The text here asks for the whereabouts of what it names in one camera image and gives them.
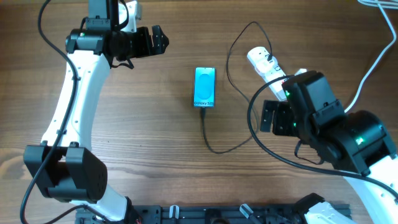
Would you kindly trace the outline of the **turquoise screen smartphone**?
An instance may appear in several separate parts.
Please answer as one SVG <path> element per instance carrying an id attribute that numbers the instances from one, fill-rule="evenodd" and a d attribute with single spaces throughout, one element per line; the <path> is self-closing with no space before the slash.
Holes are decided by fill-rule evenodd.
<path id="1" fill-rule="evenodd" d="M 215 105 L 216 69 L 197 67 L 195 69 L 193 105 L 194 107 L 212 108 Z"/>

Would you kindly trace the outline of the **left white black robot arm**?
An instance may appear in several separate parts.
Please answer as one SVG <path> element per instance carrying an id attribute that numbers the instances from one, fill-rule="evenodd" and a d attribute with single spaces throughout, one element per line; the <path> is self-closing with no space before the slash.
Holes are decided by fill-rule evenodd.
<path id="1" fill-rule="evenodd" d="M 134 58 L 163 54 L 169 45 L 160 26 L 138 27 L 137 1 L 90 1 L 89 14 L 65 41 L 67 68 L 53 118 L 24 164 L 46 198 L 71 203 L 105 223 L 142 223 L 131 200 L 108 184 L 106 165 L 91 151 L 93 121 L 110 71 L 133 68 Z"/>

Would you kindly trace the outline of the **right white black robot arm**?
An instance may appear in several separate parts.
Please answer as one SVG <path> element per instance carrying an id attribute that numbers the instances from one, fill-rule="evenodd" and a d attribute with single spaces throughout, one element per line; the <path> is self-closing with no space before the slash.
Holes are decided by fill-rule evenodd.
<path id="1" fill-rule="evenodd" d="M 295 166 L 344 177 L 374 223 L 397 223 L 397 147 L 384 123 L 369 111 L 346 113 L 320 72 L 277 77 L 264 87 L 274 83 L 288 109 L 277 115 L 286 124 L 282 135 L 299 138 L 333 168 Z"/>

